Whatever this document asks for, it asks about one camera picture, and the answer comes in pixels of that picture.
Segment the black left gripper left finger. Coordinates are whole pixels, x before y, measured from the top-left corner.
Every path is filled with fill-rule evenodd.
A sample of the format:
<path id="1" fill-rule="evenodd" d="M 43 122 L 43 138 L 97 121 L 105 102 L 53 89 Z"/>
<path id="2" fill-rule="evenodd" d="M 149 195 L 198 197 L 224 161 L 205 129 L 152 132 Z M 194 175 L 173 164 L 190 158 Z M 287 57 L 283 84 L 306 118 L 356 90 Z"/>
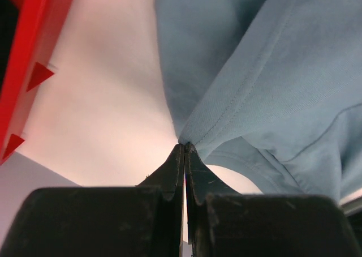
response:
<path id="1" fill-rule="evenodd" d="M 184 147 L 134 187 L 34 190 L 2 256 L 181 256 Z"/>

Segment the red plastic bin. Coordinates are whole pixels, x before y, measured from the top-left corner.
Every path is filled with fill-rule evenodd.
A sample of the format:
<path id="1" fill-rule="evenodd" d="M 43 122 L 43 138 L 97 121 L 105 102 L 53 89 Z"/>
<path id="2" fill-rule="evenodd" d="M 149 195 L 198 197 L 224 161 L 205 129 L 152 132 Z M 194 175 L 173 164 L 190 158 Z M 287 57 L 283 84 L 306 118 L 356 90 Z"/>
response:
<path id="1" fill-rule="evenodd" d="M 1 0 L 1 163 L 24 142 L 39 86 L 73 0 Z"/>

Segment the blue grey t shirt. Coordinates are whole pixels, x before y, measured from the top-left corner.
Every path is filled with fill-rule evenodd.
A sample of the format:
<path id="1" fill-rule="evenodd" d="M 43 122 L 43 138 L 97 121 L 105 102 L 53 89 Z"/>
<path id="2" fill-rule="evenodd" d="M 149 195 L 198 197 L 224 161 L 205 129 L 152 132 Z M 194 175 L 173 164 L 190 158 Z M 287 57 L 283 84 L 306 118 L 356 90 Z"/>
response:
<path id="1" fill-rule="evenodd" d="M 175 133 L 264 194 L 361 188 L 361 0 L 154 0 Z"/>

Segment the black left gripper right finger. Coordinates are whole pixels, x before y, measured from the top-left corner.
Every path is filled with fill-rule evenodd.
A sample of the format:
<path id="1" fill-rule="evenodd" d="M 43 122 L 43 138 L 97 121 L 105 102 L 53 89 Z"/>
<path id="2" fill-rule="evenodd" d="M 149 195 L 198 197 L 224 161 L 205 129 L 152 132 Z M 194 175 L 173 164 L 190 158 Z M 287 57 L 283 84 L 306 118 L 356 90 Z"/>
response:
<path id="1" fill-rule="evenodd" d="M 244 195 L 186 144 L 188 241 L 194 256 L 360 256 L 361 200 Z"/>

